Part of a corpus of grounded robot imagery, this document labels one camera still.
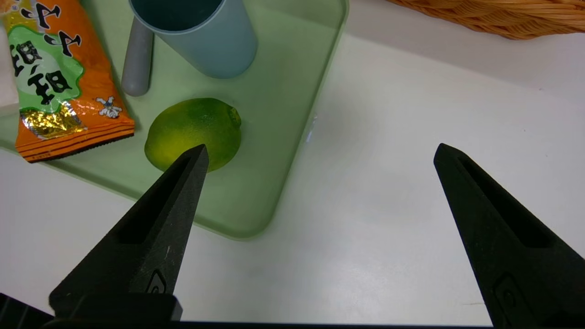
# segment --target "orange snack bag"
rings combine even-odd
[[[0,0],[20,101],[16,150],[28,162],[134,134],[110,63],[77,0]]]

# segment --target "white tabletop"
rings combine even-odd
[[[433,154],[463,150],[585,255],[584,51],[585,35],[516,42],[352,1],[268,230],[191,230],[183,319],[489,324]],[[50,311],[132,202],[6,152],[0,168],[0,292]]]

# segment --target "lime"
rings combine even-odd
[[[236,109],[214,98],[195,98],[159,114],[144,145],[146,157],[165,171],[188,149],[205,144],[208,172],[226,165],[240,148],[242,120]]]

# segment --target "plastic cup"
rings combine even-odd
[[[236,77],[254,60],[258,41],[242,0],[129,2],[142,24],[207,76]]]

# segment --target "translucent green tray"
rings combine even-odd
[[[127,1],[82,1],[113,65],[122,75],[132,13]],[[247,0],[259,38],[252,66],[231,80],[208,78],[155,40],[150,91],[125,97],[136,135],[47,162],[49,166],[132,199],[161,175],[143,151],[148,128],[165,108],[215,97],[242,117],[242,145],[205,179],[195,224],[232,239],[262,233],[272,219],[299,140],[311,116],[349,11],[348,0]],[[0,118],[0,146],[14,152],[18,117]]]

